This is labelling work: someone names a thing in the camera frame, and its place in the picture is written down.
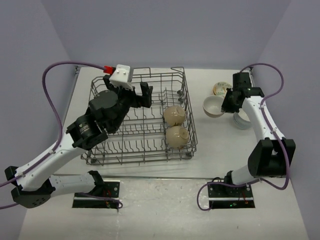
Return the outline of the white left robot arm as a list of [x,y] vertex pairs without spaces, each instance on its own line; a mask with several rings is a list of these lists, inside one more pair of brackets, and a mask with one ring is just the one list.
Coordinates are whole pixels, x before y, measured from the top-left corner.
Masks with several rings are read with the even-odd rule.
[[96,170],[83,175],[55,175],[72,159],[115,134],[130,108],[151,107],[153,87],[148,83],[140,82],[142,94],[138,95],[134,87],[114,86],[108,75],[103,81],[107,89],[89,101],[85,114],[69,125],[53,146],[24,166],[5,170],[7,180],[14,185],[11,196],[16,205],[31,209],[50,198],[73,193],[111,201],[103,196],[106,186]]

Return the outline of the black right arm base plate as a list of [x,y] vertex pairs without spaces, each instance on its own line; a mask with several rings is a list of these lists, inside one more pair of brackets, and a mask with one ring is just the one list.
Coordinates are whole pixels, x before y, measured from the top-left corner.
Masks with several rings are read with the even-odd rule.
[[221,184],[207,186],[210,210],[254,209],[255,202],[251,186],[228,187]]

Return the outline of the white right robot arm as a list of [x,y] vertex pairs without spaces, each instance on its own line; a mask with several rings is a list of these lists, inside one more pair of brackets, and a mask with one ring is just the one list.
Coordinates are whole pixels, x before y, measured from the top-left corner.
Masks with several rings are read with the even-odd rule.
[[241,186],[265,181],[267,178],[285,178],[284,183],[287,185],[296,144],[293,139],[287,139],[276,126],[262,89],[252,86],[249,73],[233,74],[232,88],[227,89],[221,110],[232,114],[244,110],[257,140],[247,164],[229,171],[224,177],[224,193],[233,197],[241,191]]

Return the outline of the yellow green patterned bowl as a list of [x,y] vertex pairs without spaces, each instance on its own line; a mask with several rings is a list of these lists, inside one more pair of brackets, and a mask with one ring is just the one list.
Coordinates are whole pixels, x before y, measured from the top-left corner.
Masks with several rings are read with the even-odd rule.
[[219,93],[218,91],[216,91],[215,89],[213,89],[212,92],[213,92],[213,94],[214,94],[215,96],[219,96],[219,95],[220,95],[220,93]]

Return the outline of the cream floral patterned bowl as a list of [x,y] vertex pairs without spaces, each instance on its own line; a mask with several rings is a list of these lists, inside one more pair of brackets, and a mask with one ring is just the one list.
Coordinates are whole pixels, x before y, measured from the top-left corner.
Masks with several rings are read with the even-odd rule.
[[215,89],[217,92],[220,93],[219,97],[225,97],[227,94],[227,90],[231,89],[233,86],[227,82],[220,81],[217,82],[214,86],[213,89]]

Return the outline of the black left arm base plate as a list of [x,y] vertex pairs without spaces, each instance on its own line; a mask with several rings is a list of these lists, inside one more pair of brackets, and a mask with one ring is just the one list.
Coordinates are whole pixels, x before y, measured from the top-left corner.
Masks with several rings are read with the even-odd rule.
[[75,193],[72,202],[74,209],[116,209],[119,210],[122,204],[119,200],[120,195],[119,180],[107,179],[102,188],[93,192]]

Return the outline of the beige bowl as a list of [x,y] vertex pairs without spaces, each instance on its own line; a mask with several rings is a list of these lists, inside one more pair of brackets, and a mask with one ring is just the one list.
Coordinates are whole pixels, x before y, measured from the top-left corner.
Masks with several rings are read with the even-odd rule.
[[188,130],[179,125],[169,127],[165,137],[167,144],[174,149],[183,148],[190,140]]
[[224,99],[222,97],[211,95],[205,98],[202,104],[204,113],[210,118],[219,118],[222,112],[222,104]]
[[179,105],[169,106],[163,113],[165,122],[170,126],[180,126],[186,120],[186,112]]

